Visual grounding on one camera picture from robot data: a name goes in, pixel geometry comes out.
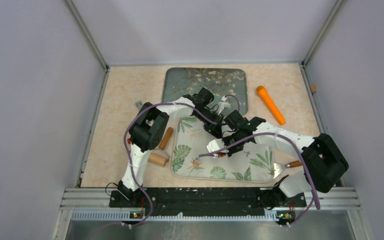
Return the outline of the white leaf pattern tray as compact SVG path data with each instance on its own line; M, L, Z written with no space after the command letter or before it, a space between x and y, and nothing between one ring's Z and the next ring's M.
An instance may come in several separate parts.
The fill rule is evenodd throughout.
M271 147L248 142L242 151L225 157L204 156L214 137L194 116L179 119L171 161L172 173L180 178L268 183L274 179Z

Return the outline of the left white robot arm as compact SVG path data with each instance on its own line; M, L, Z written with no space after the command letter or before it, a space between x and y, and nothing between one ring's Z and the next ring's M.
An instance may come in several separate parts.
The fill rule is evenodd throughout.
M214 98L209 90L202 88L198 93L186 94L172 102L146 102L141 107L124 133L124 138L130 139L130 143L124 143L129 152L128 165L117 190L127 206L134 207L140 202L138 189L143 185L148 158L163 141L170 120L195 116L209 134L217 139L222 137L222 115L208 107Z

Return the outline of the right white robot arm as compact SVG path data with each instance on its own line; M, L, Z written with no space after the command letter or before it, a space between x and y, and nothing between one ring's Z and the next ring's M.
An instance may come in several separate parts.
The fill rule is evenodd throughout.
M349 169L349 164L333 138L321 133L308 136L277 127L265 119L248 120L234 110L223 120L233 134L222 138L231 156L245 143L272 147L299 160L302 173L287 176L273 192L279 206L287 206L294 196L307 191L328 193Z

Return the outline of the wooden rolling pin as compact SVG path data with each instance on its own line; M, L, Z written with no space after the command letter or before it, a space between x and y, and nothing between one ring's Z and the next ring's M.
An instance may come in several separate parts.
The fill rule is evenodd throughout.
M157 148L155 148L148 157L148 162L154 165L165 167L169 162L170 156L165 151L169 140L174 132L172 127L168 127L165 131L163 138Z

